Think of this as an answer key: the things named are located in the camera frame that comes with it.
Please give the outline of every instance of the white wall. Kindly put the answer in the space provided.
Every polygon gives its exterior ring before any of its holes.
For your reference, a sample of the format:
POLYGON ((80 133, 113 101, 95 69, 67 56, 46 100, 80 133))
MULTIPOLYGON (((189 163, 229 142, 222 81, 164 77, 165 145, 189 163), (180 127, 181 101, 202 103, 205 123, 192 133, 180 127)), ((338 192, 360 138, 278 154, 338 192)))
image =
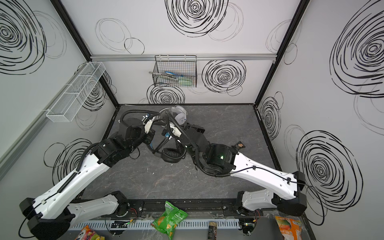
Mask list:
MULTIPOLYGON (((64 0, 62 2, 92 54, 128 53, 124 49, 123 42, 126 38, 139 39, 145 46, 144 53, 146 54, 269 53, 265 46, 268 34, 280 22, 291 19, 299 4, 299 0, 210 0, 205 1, 207 5, 204 8, 201 5, 203 1, 189 1, 190 3, 200 3, 196 6, 201 7, 201 11, 193 12, 191 8, 181 4, 182 10, 177 12, 172 11, 171 4, 168 5, 171 10, 167 11, 165 3, 170 3, 171 0, 117 0, 112 2, 64 0), (181 32, 177 31, 171 24, 168 13, 174 13, 174 19, 177 20, 181 20, 178 16, 183 13, 189 16, 189 20, 183 20, 186 25, 190 24, 190 28, 180 27, 185 31, 180 28, 181 32), (210 18, 212 14, 217 14, 218 17, 210 18), (211 28, 211 26, 204 27, 205 24, 197 27, 202 22, 193 20, 193 16, 196 18, 199 16, 202 20, 207 20, 212 24, 221 22, 216 28, 217 31, 211 31, 203 36, 201 36, 202 34, 187 33, 187 31, 207 32, 206 30, 211 28), (106 21, 101 24, 101 27, 96 28, 99 26, 98 21, 105 18, 117 19, 120 22, 106 21), (223 36, 230 36, 233 32, 238 32, 238 34, 227 41, 215 41, 210 38, 210 35, 214 38, 224 38, 217 34, 219 34, 219 30, 223 31, 227 28, 229 28, 229 32, 222 33, 223 36), (104 39, 103 42, 109 48, 103 45, 99 39, 104 39)), ((131 49, 128 50, 132 50, 132 54, 140 54, 141 46, 140 42, 134 40, 131 49)))
POLYGON ((382 238, 384 98, 372 97, 383 97, 384 1, 362 11, 367 2, 312 0, 296 60, 279 66, 259 105, 283 170, 315 187, 306 215, 318 240, 382 238))
MULTIPOLYGON (((62 2, 93 55, 240 54, 276 53, 299 0, 62 2), (181 2, 180 8, 172 7, 172 3, 178 2, 181 2)), ((234 91, 217 93, 202 82, 201 74, 206 63, 197 62, 197 88, 168 88, 164 94, 182 92, 184 103, 253 103, 271 66, 271 61, 244 61, 247 68, 244 83, 234 85, 239 81, 237 76, 217 78, 215 85, 235 88, 234 91)), ((119 103, 136 104, 146 98, 147 89, 153 84, 148 72, 153 71, 154 62, 105 64, 107 69, 113 69, 110 74, 114 75, 114 85, 120 90, 117 93, 119 103)))
MULTIPOLYGON (((35 42, 38 40, 39 43, 37 45, 33 43, 32 48, 29 48, 29 43, 27 43, 22 50, 12 47, 26 43, 26 38, 21 41, 16 39, 16 36, 22 39, 24 28, 26 34, 34 32, 32 26, 21 24, 22 19, 27 19, 25 15, 21 15, 23 16, 21 18, 13 18, 13 23, 18 26, 17 28, 4 27, 8 29, 8 33, 15 30, 13 39, 9 40, 9 43, 5 41, 7 37, 5 34, 0 38, 0 61, 2 65, 13 65, 7 62, 8 57, 21 58, 20 63, 14 64, 14 66, 0 67, 2 85, 0 88, 2 103, 0 106, 0 135, 3 136, 0 139, 0 156, 44 110, 48 102, 69 81, 77 67, 85 61, 48 0, 35 0, 31 3, 28 1, 28 5, 21 0, 16 2, 19 2, 20 6, 26 9, 25 13, 31 14, 30 19, 32 19, 31 21, 33 21, 37 31, 31 36, 35 36, 36 38, 33 40, 35 42), (41 43, 44 36, 46 47, 43 47, 41 43)), ((13 8, 7 8, 6 5, 2 5, 1 8, 4 10, 4 17, 14 16, 13 8)))
MULTIPOLYGON (((213 92, 204 86, 202 77, 205 78, 206 71, 203 73, 203 68, 208 61, 197 61, 197 88, 176 88, 162 91, 162 94, 156 97, 159 102, 151 101, 151 90, 153 89, 152 75, 148 71, 153 70, 155 62, 140 61, 140 62, 104 62, 108 73, 113 79, 113 85, 118 89, 116 98, 122 104, 137 104, 137 103, 168 103, 165 97, 170 91, 177 93, 180 96, 180 101, 173 103, 253 103, 257 94, 264 82, 265 76, 268 73, 272 61, 226 61, 232 66, 238 66, 243 63, 246 67, 245 80, 236 89, 228 92, 213 92)), ((215 91, 224 91, 224 88, 216 88, 214 85, 209 85, 215 91)))
MULTIPOLYGON (((52 16, 52 18, 38 12, 36 13, 38 15, 37 20, 34 19, 34 21, 37 21, 37 26, 40 23, 43 27, 47 44, 44 61, 37 61, 39 66, 33 65, 25 70, 14 71, 14 73, 25 73, 25 75, 9 75, 9 69, 17 68, 19 65, 8 67, 7 71, 4 70, 6 67, 0 66, 2 84, 0 89, 0 98, 2 100, 0 106, 2 114, 0 120, 0 154, 3 154, 66 84, 78 65, 84 62, 81 52, 49 0, 28 1, 28 5, 21 0, 18 3, 25 9, 29 7, 32 11, 42 11, 52 16), (50 23, 54 21, 53 26, 58 25, 63 30, 58 31, 57 28, 56 30, 50 28, 50 24, 45 22, 46 18, 50 19, 50 23), (66 39, 65 53, 63 51, 63 38, 66 39)), ((2 12, 12 15, 10 9, 4 7, 4 5, 2 5, 1 9, 2 12)), ((3 34, 0 38, 3 40, 5 35, 3 25, 0 34, 3 34)), ((0 40, 0 44, 3 47, 5 44, 2 40, 0 40)), ((3 49, 0 48, 2 64, 4 63, 3 57, 8 54, 3 49)), ((23 54, 14 50, 11 56, 24 56, 23 54)), ((30 60, 26 59, 21 63, 21 68, 24 68, 28 61, 30 60)), ((27 197, 35 198, 53 186, 53 169, 45 166, 43 161, 45 160, 48 166, 53 166, 65 146, 69 153, 81 153, 81 149, 87 147, 89 142, 98 142, 102 138, 115 108, 99 85, 91 93, 91 99, 87 101, 92 107, 84 105, 85 107, 80 109, 72 122, 48 122, 0 181, 0 211, 2 213, 0 225, 1 235, 4 239, 19 239, 17 231, 24 219, 19 209, 19 203, 27 197)), ((60 161, 71 161, 73 159, 74 156, 67 155, 64 157, 63 155, 60 161)), ((70 171, 73 167, 74 162, 69 166, 68 170, 70 171)), ((55 171, 57 170, 65 172, 60 167, 55 168, 55 171)), ((31 236, 26 223, 23 226, 22 235, 31 236)))

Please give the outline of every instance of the cable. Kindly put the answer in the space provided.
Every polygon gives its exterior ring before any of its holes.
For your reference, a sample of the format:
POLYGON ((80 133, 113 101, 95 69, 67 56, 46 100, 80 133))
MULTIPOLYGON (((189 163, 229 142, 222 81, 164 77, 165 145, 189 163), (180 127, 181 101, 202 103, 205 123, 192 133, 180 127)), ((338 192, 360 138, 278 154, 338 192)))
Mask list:
POLYGON ((63 185, 61 185, 61 187, 59 188, 59 190, 57 190, 57 192, 62 192, 66 186, 68 186, 68 184, 75 178, 75 176, 77 174, 80 173, 80 169, 81 169, 81 166, 83 165, 83 162, 84 162, 84 159, 85 157, 87 156, 88 152, 96 145, 98 145, 99 143, 93 143, 91 144, 89 147, 87 147, 85 149, 85 151, 83 152, 83 154, 81 155, 80 157, 80 160, 79 160, 79 163, 77 164, 77 167, 75 169, 75 171, 70 175, 70 177, 64 182, 63 185))
POLYGON ((107 228, 108 232, 109 232, 110 234, 112 234, 111 231, 108 229, 108 225, 107 225, 107 215, 104 215, 104 222, 105 222, 105 227, 107 228))
POLYGON ((247 170, 247 169, 251 169, 251 168, 253 168, 253 167, 247 167, 247 168, 244 168, 244 169, 236 171, 236 172, 230 172, 229 174, 238 173, 238 172, 241 172, 241 171, 244 171, 244 170, 247 170))
MULTIPOLYGON (((47 199, 45 199, 44 201, 47 201, 48 199, 50 199, 51 197, 53 197, 53 196, 55 196, 56 194, 57 194, 58 192, 56 192, 56 193, 54 193, 53 195, 51 195, 51 196, 49 196, 47 199)), ((21 238, 33 238, 33 237, 35 237, 35 236, 30 236, 30 237, 23 237, 22 235, 21 235, 21 233, 20 233, 20 231, 21 231, 21 229, 22 229, 22 227, 23 227, 23 224, 25 223, 25 221, 27 220, 27 218, 28 218, 28 216, 38 207, 38 206, 40 206, 41 205, 41 202, 37 205, 37 206, 35 206, 28 214, 27 214, 27 216, 25 217, 25 219, 24 219, 24 221, 22 222, 22 224, 20 225, 20 228, 19 228, 19 232, 18 232, 18 234, 19 234, 19 237, 21 237, 21 238)))
POLYGON ((138 151, 139 151, 139 155, 136 157, 136 158, 133 158, 133 157, 131 157, 131 153, 129 154, 129 157, 132 159, 132 160, 136 160, 136 159, 138 159, 139 157, 140 157, 140 149, 137 147, 136 148, 138 151))
POLYGON ((184 129, 177 123, 177 121, 175 120, 175 118, 172 116, 172 114, 169 112, 169 111, 165 111, 165 113, 168 115, 168 120, 171 120, 173 122, 173 124, 175 125, 175 127, 177 127, 177 129, 185 136, 185 138, 192 144, 192 147, 193 149, 195 150, 195 162, 196 162, 196 166, 200 169, 200 171, 202 171, 204 174, 207 174, 208 176, 212 176, 212 177, 228 177, 230 176, 230 173, 220 173, 220 174, 213 174, 213 173, 210 173, 210 172, 207 172, 204 170, 201 162, 200 162, 200 159, 199 159, 199 147, 197 146, 197 144, 192 140, 192 138, 184 131, 184 129))
POLYGON ((150 114, 151 114, 151 118, 160 115, 159 112, 155 112, 155 111, 148 111, 148 110, 128 110, 128 111, 124 112, 124 113, 121 115, 119 122, 122 122, 123 119, 124 119, 124 117, 125 117, 127 114, 130 114, 130 113, 150 113, 150 114))
POLYGON ((255 169, 256 169, 256 168, 258 168, 258 169, 263 169, 263 170, 265 170, 265 171, 267 171, 267 172, 272 173, 273 175, 278 176, 279 178, 282 178, 282 179, 286 180, 287 182, 296 183, 296 184, 301 184, 301 185, 305 185, 305 186, 307 186, 307 187, 311 187, 311 188, 313 188, 313 189, 314 189, 314 192, 316 193, 316 195, 317 195, 317 197, 318 197, 318 199, 319 199, 319 201, 320 201, 321 210, 322 210, 322 212, 323 212, 323 220, 321 221, 320 224, 318 224, 318 223, 314 223, 314 222, 312 222, 312 221, 309 220, 307 217, 305 217, 305 218, 306 218, 309 222, 311 222, 312 224, 315 224, 315 225, 317 225, 317 226, 321 226, 321 225, 324 223, 325 216, 324 216, 323 202, 321 201, 320 195, 319 195, 319 193, 316 191, 316 188, 315 188, 314 186, 310 186, 310 185, 308 185, 308 184, 301 183, 301 182, 294 182, 294 181, 288 180, 288 179, 286 179, 285 177, 282 177, 282 176, 280 176, 280 175, 278 175, 278 174, 276 174, 276 173, 274 173, 274 172, 272 172, 272 171, 269 171, 268 169, 262 168, 262 167, 256 167, 256 166, 253 166, 252 168, 255 168, 255 169))

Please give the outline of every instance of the green snack bag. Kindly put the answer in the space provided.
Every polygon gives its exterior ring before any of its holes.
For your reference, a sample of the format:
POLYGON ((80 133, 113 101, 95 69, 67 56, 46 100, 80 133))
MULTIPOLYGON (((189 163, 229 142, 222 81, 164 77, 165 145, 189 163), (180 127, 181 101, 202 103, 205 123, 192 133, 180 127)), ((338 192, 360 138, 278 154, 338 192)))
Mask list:
POLYGON ((151 225, 159 232, 166 233, 169 240, 172 240, 173 234, 175 232, 175 227, 184 220, 188 214, 173 206, 170 202, 166 201, 165 204, 166 211, 156 220, 151 223, 151 225))

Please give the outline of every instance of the snack bag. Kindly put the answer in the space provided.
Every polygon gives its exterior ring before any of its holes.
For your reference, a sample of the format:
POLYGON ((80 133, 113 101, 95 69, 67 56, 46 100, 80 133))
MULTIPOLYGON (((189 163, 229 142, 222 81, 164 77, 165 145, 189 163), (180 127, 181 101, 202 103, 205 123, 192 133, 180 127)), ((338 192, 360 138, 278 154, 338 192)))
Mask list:
POLYGON ((184 220, 188 214, 173 206, 170 202, 166 201, 166 211, 151 225, 159 232, 166 233, 169 240, 172 240, 175 232, 175 227, 184 220))
POLYGON ((285 240, 301 240, 300 221, 279 216, 275 216, 275 218, 285 240))
POLYGON ((86 225, 79 235, 75 238, 75 240, 104 240, 104 237, 101 237, 97 235, 95 231, 89 228, 88 225, 86 225))

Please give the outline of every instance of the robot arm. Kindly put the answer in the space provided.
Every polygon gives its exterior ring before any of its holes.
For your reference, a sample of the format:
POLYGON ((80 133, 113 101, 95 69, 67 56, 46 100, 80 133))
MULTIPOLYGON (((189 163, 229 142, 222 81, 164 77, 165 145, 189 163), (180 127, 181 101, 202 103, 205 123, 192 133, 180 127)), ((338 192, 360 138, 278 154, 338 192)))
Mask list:
POLYGON ((145 143, 153 154, 165 161, 177 162, 188 153, 205 174, 214 177, 240 177, 266 188, 258 192, 239 192, 241 194, 239 213, 258 208, 277 207, 284 213, 300 216, 306 209, 306 196, 301 193, 303 185, 298 184, 305 183, 303 173, 284 173, 259 164, 233 147, 211 144, 204 137, 202 127, 189 123, 184 123, 181 127, 170 113, 165 123, 153 119, 159 115, 157 112, 142 110, 125 112, 119 121, 119 132, 98 143, 89 153, 85 152, 84 161, 78 172, 72 171, 37 198, 26 198, 21 202, 20 208, 29 220, 28 227, 31 233, 39 240, 57 239, 80 222, 113 213, 124 216, 129 204, 121 192, 113 192, 103 198, 79 204, 70 202, 95 178, 119 160, 128 157, 141 143, 145 143), (148 114, 143 120, 137 118, 123 120, 127 113, 137 112, 148 114), (168 150, 166 154, 156 151, 158 148, 152 149, 150 143, 155 134, 152 125, 166 125, 163 135, 166 138, 169 135, 169 138, 174 137, 183 150, 178 149, 174 152, 168 150), (168 159, 169 155, 178 157, 168 159), (66 187, 60 191, 64 184, 67 184, 66 187))

